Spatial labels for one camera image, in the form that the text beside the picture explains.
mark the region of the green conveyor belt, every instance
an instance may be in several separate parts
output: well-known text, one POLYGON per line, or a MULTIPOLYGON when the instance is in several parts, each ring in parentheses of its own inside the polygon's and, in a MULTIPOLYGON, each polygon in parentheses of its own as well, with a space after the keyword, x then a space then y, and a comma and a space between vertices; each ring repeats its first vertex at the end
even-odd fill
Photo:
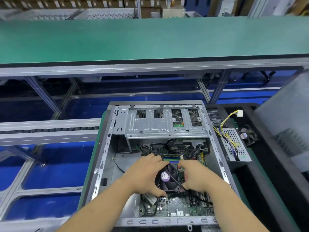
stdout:
POLYGON ((309 54, 308 17, 0 22, 0 64, 309 54))

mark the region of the white connector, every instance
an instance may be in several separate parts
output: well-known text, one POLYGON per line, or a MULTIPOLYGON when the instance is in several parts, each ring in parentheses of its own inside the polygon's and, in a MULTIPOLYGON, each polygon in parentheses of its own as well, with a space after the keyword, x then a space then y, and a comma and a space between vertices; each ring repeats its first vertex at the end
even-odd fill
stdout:
POLYGON ((243 110, 237 110, 237 117, 243 116, 243 110))

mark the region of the motherboard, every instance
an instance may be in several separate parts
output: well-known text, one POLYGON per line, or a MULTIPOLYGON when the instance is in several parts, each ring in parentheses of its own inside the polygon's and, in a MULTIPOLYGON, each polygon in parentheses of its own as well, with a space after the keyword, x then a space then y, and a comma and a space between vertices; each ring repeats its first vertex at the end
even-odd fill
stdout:
MULTIPOLYGON (((183 184, 184 179, 184 169, 178 168, 177 164, 181 159, 186 159, 188 156, 193 156, 191 159, 198 160, 201 164, 207 166, 204 156, 208 154, 208 148, 202 146, 203 150, 198 152, 197 155, 193 156, 196 149, 192 145, 187 145, 186 143, 178 143, 175 147, 171 146, 168 150, 162 150, 161 148, 146 148, 145 152, 154 153, 155 155, 163 156, 164 160, 169 160, 170 164, 174 165, 172 169, 175 169, 177 173, 174 175, 178 177, 179 183, 183 184)), ((196 195, 198 198, 211 202, 211 199, 207 193, 191 191, 185 192, 183 189, 179 188, 178 191, 169 192, 166 191, 167 197, 157 198, 154 203, 150 202, 145 195, 141 195, 140 200, 140 217, 182 217, 182 216, 211 216, 214 215, 214 208, 211 204, 201 202, 197 198, 193 197, 196 195)))

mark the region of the hand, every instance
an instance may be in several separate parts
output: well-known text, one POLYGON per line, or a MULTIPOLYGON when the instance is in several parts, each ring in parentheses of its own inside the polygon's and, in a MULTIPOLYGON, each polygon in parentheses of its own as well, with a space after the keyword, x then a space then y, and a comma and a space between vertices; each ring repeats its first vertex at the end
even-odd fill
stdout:
POLYGON ((168 164, 169 161, 162 161, 161 156, 142 156, 126 171, 121 180, 129 185, 132 194, 152 193, 156 197, 166 196, 165 191, 156 187, 155 177, 168 164))
POLYGON ((178 168, 181 167, 185 168, 184 179, 186 181, 182 185, 187 190, 205 192, 211 190, 210 188, 213 185, 224 182, 218 175, 197 160, 180 160, 178 168))

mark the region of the green circuit board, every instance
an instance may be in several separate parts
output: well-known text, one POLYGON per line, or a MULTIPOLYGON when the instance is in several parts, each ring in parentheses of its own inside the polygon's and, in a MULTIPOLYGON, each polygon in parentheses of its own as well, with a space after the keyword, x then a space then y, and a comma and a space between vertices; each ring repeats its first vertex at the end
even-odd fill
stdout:
MULTIPOLYGON (((207 166, 204 158, 201 157, 200 154, 197 156, 197 160, 207 166)), ((178 177, 180 183, 184 183, 184 169, 178 171, 178 177)), ((198 194, 199 197, 202 196, 202 193, 195 192, 195 194, 198 194)), ((210 201, 207 193, 204 193, 203 195, 206 200, 210 201)), ((143 197, 143 201, 140 201, 140 217, 153 216, 155 210, 155 217, 214 215, 214 208, 212 205, 200 202, 186 192, 167 193, 167 197, 158 198, 157 207, 156 204, 152 205, 143 197)))

